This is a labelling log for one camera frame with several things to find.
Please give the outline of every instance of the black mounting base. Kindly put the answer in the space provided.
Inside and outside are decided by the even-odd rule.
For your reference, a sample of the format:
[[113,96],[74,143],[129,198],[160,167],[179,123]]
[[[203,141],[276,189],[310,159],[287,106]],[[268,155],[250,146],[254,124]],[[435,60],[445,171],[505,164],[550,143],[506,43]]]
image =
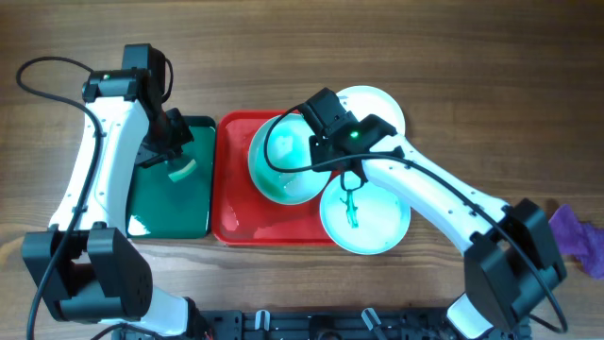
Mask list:
[[[377,312],[381,331],[387,340],[463,340],[451,329],[443,328],[445,308],[406,309],[399,312]],[[356,312],[294,312],[270,313],[269,331],[256,330],[256,314],[240,311],[201,312],[210,323],[213,339],[208,340],[310,340],[310,320],[325,315],[333,318],[333,330],[345,340],[377,340]],[[514,332],[492,330],[482,339],[530,340],[527,320]],[[134,331],[115,331],[112,340],[152,340],[150,336]]]

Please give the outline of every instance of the red tray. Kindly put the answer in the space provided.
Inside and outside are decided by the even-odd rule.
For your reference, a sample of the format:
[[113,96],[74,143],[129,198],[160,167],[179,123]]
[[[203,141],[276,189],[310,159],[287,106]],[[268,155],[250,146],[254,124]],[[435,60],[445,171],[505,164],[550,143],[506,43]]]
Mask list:
[[333,245],[321,223],[321,194],[295,205],[264,197],[247,169],[247,151],[256,131],[279,110],[238,110],[228,114],[216,131],[216,160],[211,230],[231,246]]

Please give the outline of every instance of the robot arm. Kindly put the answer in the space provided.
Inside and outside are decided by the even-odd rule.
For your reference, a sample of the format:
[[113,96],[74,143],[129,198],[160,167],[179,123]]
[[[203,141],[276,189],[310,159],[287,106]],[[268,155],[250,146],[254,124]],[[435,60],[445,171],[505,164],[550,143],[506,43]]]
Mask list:
[[[380,95],[396,105],[386,93]],[[380,118],[400,122],[402,111],[397,105],[400,117],[393,118],[386,110],[363,112],[366,108],[386,107],[383,102],[372,103],[368,95],[359,98],[357,107],[350,104],[352,99],[339,98],[324,89],[296,107],[315,134],[310,137],[314,171],[353,171],[362,180],[398,195],[451,240],[464,257],[466,293],[449,307],[446,317],[459,333],[473,339],[493,326],[506,332],[512,330],[545,297],[545,288],[535,272],[539,272],[549,290],[566,277],[545,213],[527,199],[511,207],[428,160],[396,127]],[[376,157],[369,159],[368,154]],[[389,159],[377,159],[379,155]],[[338,161],[343,156],[347,160]],[[464,204],[459,195],[482,212]],[[480,216],[484,213],[490,220]],[[519,248],[501,248],[500,241],[509,240],[500,230],[505,230]],[[536,270],[529,270],[529,263],[521,259],[519,252],[527,255]]]
[[[193,140],[177,109],[164,112],[166,59],[149,44],[127,45],[122,70],[91,72],[86,107],[102,125],[100,162],[84,211],[71,234],[67,226],[84,186],[94,150],[87,116],[74,172],[46,232],[25,236],[25,264],[40,285],[59,240],[68,237],[43,291],[58,321],[128,323],[163,336],[196,335],[205,329],[194,303],[153,286],[149,264],[126,239],[126,202],[135,166],[178,157]],[[74,263],[86,251],[89,263]]]

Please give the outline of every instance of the wood grain surface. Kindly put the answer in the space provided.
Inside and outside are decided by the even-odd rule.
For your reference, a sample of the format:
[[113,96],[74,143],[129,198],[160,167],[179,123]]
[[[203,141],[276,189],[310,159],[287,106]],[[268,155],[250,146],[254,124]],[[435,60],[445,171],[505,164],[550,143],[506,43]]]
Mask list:
[[[2,1],[0,5],[0,339],[22,339],[35,284],[20,255],[44,230],[72,173],[83,114],[17,88],[21,63],[56,55],[119,68],[126,43],[175,66],[166,109],[220,120],[286,109],[324,86],[367,84],[402,106],[414,145],[481,191],[570,204],[604,227],[604,6],[564,1]],[[86,74],[47,63],[31,86],[79,99]],[[395,249],[225,247],[212,237],[145,241],[155,283],[202,309],[446,306],[463,291],[459,252],[418,214]],[[604,281],[565,258],[555,294],[565,338],[604,335]],[[556,321],[542,304],[537,313]],[[87,339],[58,323],[39,339]],[[558,338],[533,328],[535,338]]]

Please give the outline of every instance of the green plastic item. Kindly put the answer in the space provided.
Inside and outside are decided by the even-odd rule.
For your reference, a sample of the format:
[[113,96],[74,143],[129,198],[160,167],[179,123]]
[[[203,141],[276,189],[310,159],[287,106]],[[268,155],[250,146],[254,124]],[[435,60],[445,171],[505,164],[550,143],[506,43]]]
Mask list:
[[134,169],[126,231],[131,238],[201,238],[210,232],[216,128],[209,117],[185,117],[194,141],[182,158]]

